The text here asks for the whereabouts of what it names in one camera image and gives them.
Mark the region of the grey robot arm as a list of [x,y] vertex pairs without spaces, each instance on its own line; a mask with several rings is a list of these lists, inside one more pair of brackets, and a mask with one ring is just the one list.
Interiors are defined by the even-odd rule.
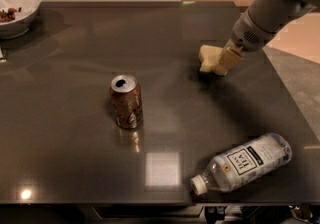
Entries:
[[320,5],[320,0],[254,0],[234,24],[232,34],[211,70],[225,76],[246,52],[263,48],[291,21]]

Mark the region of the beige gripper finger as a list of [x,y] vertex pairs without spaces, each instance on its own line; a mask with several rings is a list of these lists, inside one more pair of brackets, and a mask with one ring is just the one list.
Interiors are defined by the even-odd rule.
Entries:
[[218,61],[213,68],[213,72],[219,76],[225,76],[230,70],[237,67],[243,59],[242,46],[229,40],[218,55]]

